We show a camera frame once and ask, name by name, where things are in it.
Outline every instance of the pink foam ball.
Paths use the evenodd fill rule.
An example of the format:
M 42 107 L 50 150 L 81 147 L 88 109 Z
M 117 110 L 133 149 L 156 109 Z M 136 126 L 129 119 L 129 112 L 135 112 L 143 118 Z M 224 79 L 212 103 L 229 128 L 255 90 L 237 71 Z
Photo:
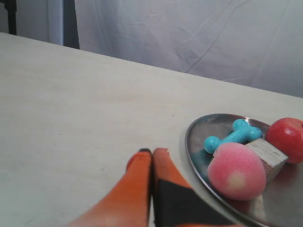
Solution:
M 214 153 L 207 169 L 213 187 L 233 200 L 250 200 L 262 194 L 266 173 L 261 159 L 239 143 L 224 143 Z

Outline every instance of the red apple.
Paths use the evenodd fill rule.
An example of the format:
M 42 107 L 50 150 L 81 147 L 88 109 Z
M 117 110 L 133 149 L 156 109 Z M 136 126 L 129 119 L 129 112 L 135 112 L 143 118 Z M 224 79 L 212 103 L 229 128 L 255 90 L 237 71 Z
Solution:
M 288 163 L 303 162 L 303 121 L 282 118 L 269 127 L 265 139 L 289 157 Z

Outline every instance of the blue bone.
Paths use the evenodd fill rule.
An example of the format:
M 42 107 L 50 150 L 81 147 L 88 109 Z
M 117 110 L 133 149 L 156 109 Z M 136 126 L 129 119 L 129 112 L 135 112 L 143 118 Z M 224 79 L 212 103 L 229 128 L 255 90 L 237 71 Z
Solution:
M 229 136 L 220 140 L 216 136 L 207 137 L 204 140 L 204 149 L 207 153 L 213 154 L 215 150 L 223 143 L 244 143 L 245 141 L 251 142 L 262 137 L 262 131 L 256 127 L 250 126 L 245 120 L 238 119 L 232 124 L 232 132 Z

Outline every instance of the wooden block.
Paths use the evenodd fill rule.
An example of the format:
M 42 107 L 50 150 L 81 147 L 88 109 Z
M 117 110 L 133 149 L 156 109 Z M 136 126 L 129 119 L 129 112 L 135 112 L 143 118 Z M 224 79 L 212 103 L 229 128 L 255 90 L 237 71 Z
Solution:
M 267 182 L 275 178 L 288 159 L 288 156 L 264 139 L 254 140 L 246 146 L 252 149 L 262 160 Z

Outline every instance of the wrinkled fabric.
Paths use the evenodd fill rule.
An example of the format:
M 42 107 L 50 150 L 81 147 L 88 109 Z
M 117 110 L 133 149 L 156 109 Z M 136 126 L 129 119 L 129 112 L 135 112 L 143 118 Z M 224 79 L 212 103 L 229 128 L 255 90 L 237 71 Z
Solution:
M 80 48 L 303 97 L 301 0 L 75 0 Z

